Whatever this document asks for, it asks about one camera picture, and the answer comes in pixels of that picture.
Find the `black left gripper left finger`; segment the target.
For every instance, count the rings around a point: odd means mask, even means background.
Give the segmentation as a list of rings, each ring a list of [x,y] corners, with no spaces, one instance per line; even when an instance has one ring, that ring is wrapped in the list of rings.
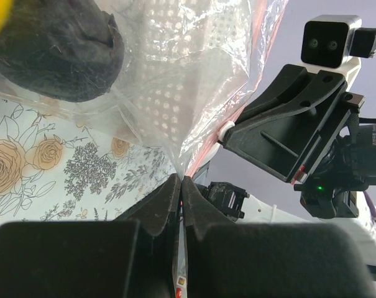
[[[174,297],[181,181],[111,221],[0,226],[0,297]]]

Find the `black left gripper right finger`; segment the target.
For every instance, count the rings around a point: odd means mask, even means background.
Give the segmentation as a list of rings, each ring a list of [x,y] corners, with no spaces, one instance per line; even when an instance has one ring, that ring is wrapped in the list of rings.
[[[181,184],[188,297],[376,297],[351,237],[324,223],[230,221]]]

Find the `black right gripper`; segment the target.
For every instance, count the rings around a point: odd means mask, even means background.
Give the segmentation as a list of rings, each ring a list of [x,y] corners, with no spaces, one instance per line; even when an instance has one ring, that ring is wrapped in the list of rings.
[[[356,218],[356,193],[376,186],[376,119],[360,117],[363,96],[345,93],[349,133],[332,142],[346,89],[341,73],[287,64],[225,133],[224,147],[285,183],[305,181],[294,189],[312,217]]]

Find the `white perforated plastic basket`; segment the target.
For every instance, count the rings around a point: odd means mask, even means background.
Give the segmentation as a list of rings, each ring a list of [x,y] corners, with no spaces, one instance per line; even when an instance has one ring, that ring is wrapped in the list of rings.
[[[179,147],[249,78],[253,1],[135,1],[132,126]]]

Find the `clear zip top bag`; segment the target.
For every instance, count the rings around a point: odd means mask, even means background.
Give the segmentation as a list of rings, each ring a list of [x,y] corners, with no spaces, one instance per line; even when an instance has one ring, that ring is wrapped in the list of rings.
[[[257,89],[286,1],[0,1],[0,96],[208,160]]]

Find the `dark brown chocolate cube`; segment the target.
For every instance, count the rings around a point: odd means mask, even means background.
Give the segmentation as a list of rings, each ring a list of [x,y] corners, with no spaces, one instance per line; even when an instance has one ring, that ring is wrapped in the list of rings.
[[[124,41],[95,1],[15,1],[0,31],[0,74],[40,95],[86,102],[110,91]]]

